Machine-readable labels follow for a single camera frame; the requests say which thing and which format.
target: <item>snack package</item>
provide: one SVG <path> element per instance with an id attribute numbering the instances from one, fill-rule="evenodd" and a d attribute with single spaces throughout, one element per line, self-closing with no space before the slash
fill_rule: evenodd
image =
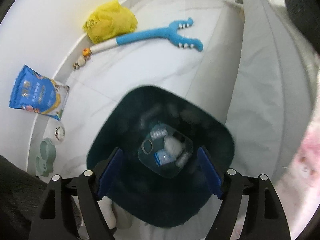
<path id="1" fill-rule="evenodd" d="M 45 114 L 60 121 L 69 89 L 24 65 L 14 82 L 9 107 Z"/>

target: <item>yellow plastic bag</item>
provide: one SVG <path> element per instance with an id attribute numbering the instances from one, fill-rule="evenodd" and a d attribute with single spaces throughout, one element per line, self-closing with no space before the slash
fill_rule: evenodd
<path id="1" fill-rule="evenodd" d="M 134 32 L 137 28 L 137 19 L 118 0 L 100 5 L 83 25 L 93 43 L 111 39 L 121 34 Z"/>

